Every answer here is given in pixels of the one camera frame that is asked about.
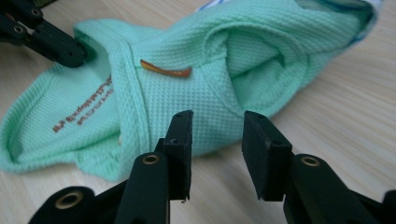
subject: garment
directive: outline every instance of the garment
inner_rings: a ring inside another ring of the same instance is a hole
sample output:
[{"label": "garment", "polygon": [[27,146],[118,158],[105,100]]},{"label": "garment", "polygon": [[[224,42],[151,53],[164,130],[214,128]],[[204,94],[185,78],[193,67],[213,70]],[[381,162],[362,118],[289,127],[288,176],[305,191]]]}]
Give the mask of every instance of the garment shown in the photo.
[{"label": "garment", "polygon": [[[74,162],[88,174],[120,180],[183,110],[194,111],[192,155],[236,142],[245,110],[274,115],[373,26],[370,2],[332,2],[338,5],[233,0],[166,30],[111,19],[78,23],[87,62],[54,65],[8,110],[0,168],[20,173]],[[141,60],[191,74],[165,76]]]}]

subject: black robotic claw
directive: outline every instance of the black robotic claw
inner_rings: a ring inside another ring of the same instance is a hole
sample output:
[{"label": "black robotic claw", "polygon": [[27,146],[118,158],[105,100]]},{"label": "black robotic claw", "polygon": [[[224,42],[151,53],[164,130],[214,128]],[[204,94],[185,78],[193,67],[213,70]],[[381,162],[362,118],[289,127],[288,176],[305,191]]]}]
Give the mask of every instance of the black robotic claw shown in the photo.
[{"label": "black robotic claw", "polygon": [[191,125],[192,111],[177,113],[155,151],[134,160],[128,180],[97,196],[85,187],[62,189],[30,223],[169,223],[170,201],[190,198]]},{"label": "black robotic claw", "polygon": [[28,0],[0,1],[0,42],[24,45],[66,67],[78,67],[87,57],[81,43],[44,20],[40,8]]},{"label": "black robotic claw", "polygon": [[286,196],[288,223],[396,223],[396,190],[378,203],[348,189],[326,161],[293,155],[263,115],[245,113],[242,151],[259,199],[281,202]]}]

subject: orange tag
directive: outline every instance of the orange tag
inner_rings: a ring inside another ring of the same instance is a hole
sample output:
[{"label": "orange tag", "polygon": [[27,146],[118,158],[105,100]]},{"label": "orange tag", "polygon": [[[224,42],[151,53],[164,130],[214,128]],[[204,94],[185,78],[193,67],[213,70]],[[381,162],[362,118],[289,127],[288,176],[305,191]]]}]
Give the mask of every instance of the orange tag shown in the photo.
[{"label": "orange tag", "polygon": [[140,64],[146,70],[160,73],[163,75],[172,76],[172,77],[189,77],[190,73],[191,73],[191,67],[184,69],[184,70],[165,70],[165,69],[161,69],[160,67],[155,66],[152,63],[148,63],[144,60],[140,60]]}]

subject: wooden surface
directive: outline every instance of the wooden surface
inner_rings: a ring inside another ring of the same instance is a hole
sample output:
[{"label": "wooden surface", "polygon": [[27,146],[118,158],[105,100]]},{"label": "wooden surface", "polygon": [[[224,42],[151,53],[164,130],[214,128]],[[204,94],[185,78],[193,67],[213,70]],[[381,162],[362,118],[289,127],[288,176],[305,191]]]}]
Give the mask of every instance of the wooden surface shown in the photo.
[{"label": "wooden surface", "polygon": [[[45,18],[72,34],[77,21],[118,18],[166,28],[206,0],[60,0]],[[396,189],[396,2],[385,2],[378,25],[358,46],[334,59],[273,122],[294,152],[327,161],[349,188],[381,201]],[[0,118],[52,62],[27,48],[0,44]],[[27,223],[54,192],[114,186],[72,164],[28,174],[0,172],[0,223]],[[196,158],[191,200],[172,202],[172,223],[286,223],[282,203],[258,201],[240,145]]]}]

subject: wooden table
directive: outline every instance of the wooden table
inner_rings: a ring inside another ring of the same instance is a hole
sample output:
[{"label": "wooden table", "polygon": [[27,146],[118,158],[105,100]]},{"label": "wooden table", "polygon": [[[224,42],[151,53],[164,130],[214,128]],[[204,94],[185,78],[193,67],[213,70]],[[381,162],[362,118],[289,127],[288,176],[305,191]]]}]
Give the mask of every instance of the wooden table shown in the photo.
[{"label": "wooden table", "polygon": [[[45,18],[72,34],[86,19],[117,18],[166,28],[206,0],[67,0]],[[358,46],[330,62],[273,122],[296,153],[327,161],[349,188],[381,201],[396,189],[396,2],[386,1],[379,23]],[[52,62],[28,48],[0,44],[0,118]],[[0,223],[26,223],[54,192],[86,186],[95,193],[116,183],[85,175],[73,164],[28,174],[0,172]],[[191,200],[172,202],[172,223],[286,223],[282,203],[258,201],[240,144],[196,158]]]}]

